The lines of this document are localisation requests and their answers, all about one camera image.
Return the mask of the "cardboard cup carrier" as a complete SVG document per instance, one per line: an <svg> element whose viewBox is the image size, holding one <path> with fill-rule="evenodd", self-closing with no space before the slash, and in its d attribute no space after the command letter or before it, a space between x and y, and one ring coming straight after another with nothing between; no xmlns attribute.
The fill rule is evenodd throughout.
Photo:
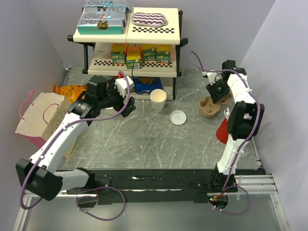
<svg viewBox="0 0 308 231"><path fill-rule="evenodd" d="M211 96L206 96L198 102L198 109L205 117L215 116L222 106L227 105L232 100L232 94L228 93L218 103L213 103Z"/></svg>

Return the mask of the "pink white paper bag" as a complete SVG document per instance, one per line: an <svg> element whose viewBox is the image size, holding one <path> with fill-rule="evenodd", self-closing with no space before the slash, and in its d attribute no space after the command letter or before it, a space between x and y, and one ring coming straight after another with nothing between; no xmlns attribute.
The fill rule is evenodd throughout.
<svg viewBox="0 0 308 231"><path fill-rule="evenodd" d="M41 148L59 128L67 110L69 101L56 93L40 93L33 99L32 90L28 99L20 106L20 122L15 130L37 148Z"/></svg>

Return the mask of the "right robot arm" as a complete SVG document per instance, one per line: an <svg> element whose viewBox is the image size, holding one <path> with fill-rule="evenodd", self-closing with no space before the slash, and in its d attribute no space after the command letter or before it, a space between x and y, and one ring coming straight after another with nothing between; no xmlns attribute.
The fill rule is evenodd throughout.
<svg viewBox="0 0 308 231"><path fill-rule="evenodd" d="M220 79L214 79L206 87L213 103L220 102L228 93L234 100L234 107L227 119L227 144L210 180L211 188L220 192L226 186L233 185L238 160L244 147L257 135L265 107L252 94L246 70L237 67L234 60L226 60L222 63L222 70L213 73L221 74Z"/></svg>

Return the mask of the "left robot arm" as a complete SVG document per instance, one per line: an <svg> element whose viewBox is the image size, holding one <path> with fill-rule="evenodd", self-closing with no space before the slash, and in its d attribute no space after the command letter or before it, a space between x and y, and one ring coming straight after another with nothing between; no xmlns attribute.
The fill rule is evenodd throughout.
<svg viewBox="0 0 308 231"><path fill-rule="evenodd" d="M22 191L30 191L50 201L62 190L79 188L90 193L95 188L95 175L89 170L57 171L58 165L78 136L93 121L99 120L102 109L114 108L118 115L127 117L135 110L130 90L134 82L123 76L108 82L103 76L93 76L77 100L69 107L57 130L28 160L21 158L16 164Z"/></svg>

